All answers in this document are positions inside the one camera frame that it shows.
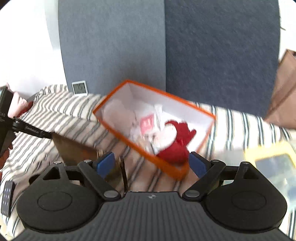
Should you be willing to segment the black remote control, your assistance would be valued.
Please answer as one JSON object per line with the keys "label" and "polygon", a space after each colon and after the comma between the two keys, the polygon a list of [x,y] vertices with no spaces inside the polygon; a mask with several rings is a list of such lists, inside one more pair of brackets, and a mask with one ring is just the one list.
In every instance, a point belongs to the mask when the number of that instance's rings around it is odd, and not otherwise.
{"label": "black remote control", "polygon": [[4,185],[3,198],[1,202],[1,214],[6,217],[10,217],[11,215],[11,205],[15,186],[16,185],[13,181],[6,181]]}

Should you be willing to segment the red white packet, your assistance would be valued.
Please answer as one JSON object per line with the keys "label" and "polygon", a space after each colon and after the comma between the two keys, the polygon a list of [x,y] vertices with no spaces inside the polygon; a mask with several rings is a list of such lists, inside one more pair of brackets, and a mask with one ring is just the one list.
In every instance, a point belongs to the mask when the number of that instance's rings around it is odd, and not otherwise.
{"label": "red white packet", "polygon": [[144,116],[140,119],[140,131],[142,135],[150,132],[154,128],[154,114]]}

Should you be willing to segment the pink cushion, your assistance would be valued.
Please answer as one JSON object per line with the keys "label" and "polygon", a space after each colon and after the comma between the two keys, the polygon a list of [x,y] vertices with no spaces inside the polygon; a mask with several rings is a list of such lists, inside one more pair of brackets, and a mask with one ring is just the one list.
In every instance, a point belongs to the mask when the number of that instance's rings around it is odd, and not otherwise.
{"label": "pink cushion", "polygon": [[33,101],[28,102],[24,98],[22,98],[17,91],[12,91],[9,84],[7,83],[6,86],[13,93],[13,99],[11,101],[11,105],[8,111],[8,117],[19,118],[22,114],[27,112],[33,105]]}

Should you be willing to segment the dark blue back cushion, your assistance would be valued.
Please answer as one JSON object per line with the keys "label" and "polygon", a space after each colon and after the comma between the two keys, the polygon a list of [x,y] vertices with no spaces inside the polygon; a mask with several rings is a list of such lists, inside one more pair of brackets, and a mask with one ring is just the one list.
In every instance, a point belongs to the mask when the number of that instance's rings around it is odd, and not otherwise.
{"label": "dark blue back cushion", "polygon": [[278,1],[165,1],[166,90],[265,116],[280,46]]}

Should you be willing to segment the brown plaid pouch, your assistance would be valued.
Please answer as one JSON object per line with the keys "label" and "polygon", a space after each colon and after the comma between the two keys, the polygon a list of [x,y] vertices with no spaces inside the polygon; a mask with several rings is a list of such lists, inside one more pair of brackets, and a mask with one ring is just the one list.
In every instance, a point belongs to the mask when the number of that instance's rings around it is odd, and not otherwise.
{"label": "brown plaid pouch", "polygon": [[[52,140],[61,158],[67,166],[76,166],[84,160],[96,161],[107,152],[81,144],[70,138],[52,133]],[[124,192],[128,191],[128,181],[125,171],[125,162],[122,156],[115,156],[115,167],[107,175],[105,181],[116,188],[119,184],[123,185]]]}

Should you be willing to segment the white soft item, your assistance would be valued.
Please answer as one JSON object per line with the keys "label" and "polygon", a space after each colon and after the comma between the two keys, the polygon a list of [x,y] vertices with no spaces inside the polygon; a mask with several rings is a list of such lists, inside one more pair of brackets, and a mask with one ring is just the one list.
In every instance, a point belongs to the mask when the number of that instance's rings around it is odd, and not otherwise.
{"label": "white soft item", "polygon": [[102,110],[102,119],[114,130],[125,136],[130,135],[133,125],[137,123],[135,112],[125,108],[119,99],[107,102]]}

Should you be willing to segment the clear plastic storage box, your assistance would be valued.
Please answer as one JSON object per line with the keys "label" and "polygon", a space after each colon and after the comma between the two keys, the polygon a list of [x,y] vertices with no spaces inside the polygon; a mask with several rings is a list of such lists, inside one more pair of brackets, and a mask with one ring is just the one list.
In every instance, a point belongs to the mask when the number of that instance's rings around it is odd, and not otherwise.
{"label": "clear plastic storage box", "polygon": [[245,161],[255,166],[295,209],[295,141],[281,141],[244,152]]}

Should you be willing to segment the white digital clock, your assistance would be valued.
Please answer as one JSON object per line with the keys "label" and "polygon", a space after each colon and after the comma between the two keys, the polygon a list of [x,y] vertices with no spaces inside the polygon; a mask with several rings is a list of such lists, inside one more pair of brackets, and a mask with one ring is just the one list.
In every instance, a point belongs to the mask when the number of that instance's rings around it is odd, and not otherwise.
{"label": "white digital clock", "polygon": [[72,89],[75,95],[87,95],[88,89],[85,80],[72,82]]}

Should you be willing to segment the orange cardboard box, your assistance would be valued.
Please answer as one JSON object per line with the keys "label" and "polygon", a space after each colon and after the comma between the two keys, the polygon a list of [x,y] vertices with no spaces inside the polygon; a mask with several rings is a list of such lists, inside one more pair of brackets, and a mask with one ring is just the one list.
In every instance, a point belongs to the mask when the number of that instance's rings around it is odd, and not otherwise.
{"label": "orange cardboard box", "polygon": [[[133,125],[128,136],[114,130],[102,119],[104,106],[113,99],[121,100],[125,108],[135,112],[137,123]],[[155,147],[155,142],[165,123],[170,120],[179,123],[186,122],[190,130],[195,129],[197,131],[195,137],[187,145],[190,153],[201,149],[216,120],[214,114],[197,107],[191,102],[131,80],[126,80],[112,90],[93,109],[93,114],[115,137],[155,164],[164,173],[177,180],[181,180],[187,175],[189,160],[182,165],[172,165],[157,157],[158,149]],[[150,114],[154,114],[154,128],[142,135],[140,119]]]}

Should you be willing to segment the red plush fabric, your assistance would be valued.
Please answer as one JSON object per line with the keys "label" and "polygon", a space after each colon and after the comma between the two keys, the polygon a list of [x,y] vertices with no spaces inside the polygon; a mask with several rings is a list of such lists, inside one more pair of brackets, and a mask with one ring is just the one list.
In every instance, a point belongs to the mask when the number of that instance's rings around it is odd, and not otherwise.
{"label": "red plush fabric", "polygon": [[167,121],[155,142],[157,157],[172,165],[186,163],[189,159],[187,145],[196,132],[195,129],[190,130],[186,122]]}

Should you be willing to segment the brown paper bag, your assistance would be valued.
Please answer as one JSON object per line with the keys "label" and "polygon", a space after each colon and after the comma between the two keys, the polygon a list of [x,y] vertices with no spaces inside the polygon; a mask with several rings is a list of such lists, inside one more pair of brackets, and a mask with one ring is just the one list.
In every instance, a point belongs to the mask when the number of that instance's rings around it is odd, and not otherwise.
{"label": "brown paper bag", "polygon": [[287,49],[279,63],[271,103],[264,120],[295,129],[295,51]]}

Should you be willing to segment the striped sofa cover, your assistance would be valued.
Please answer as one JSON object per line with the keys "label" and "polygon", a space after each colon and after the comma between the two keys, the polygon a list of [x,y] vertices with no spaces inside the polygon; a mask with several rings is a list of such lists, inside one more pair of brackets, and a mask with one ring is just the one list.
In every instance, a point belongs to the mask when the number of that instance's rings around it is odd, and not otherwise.
{"label": "striped sofa cover", "polygon": [[[184,191],[197,177],[190,172],[182,181],[175,181],[162,173],[153,163],[119,141],[101,125],[92,109],[102,101],[99,95],[75,97],[67,87],[52,85],[35,97],[32,108],[22,119],[46,131],[55,131],[82,144],[114,151],[126,159],[128,183],[133,191]],[[231,148],[252,148],[295,138],[295,131],[266,123],[262,118],[234,110],[205,105],[215,114],[216,122],[201,148],[204,157],[215,157]],[[4,165],[2,181],[14,181],[13,202],[17,202],[29,186],[29,179],[61,159],[54,143],[48,139],[19,133],[13,150]],[[12,240],[242,240],[240,234],[223,231],[210,220],[202,220],[196,208],[185,205],[184,211],[157,217],[173,205],[149,200],[127,206],[122,217],[112,221],[104,217],[85,232],[61,235],[39,234],[26,230],[15,209],[10,217],[1,216],[1,233]]]}

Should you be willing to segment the light grey back cushion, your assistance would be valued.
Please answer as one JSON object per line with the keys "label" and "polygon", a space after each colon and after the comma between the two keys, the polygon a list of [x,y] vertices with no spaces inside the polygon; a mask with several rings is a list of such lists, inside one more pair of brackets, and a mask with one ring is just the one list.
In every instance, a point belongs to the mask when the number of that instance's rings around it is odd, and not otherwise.
{"label": "light grey back cushion", "polygon": [[165,90],[163,1],[59,1],[58,23],[68,85],[108,94],[129,79]]}

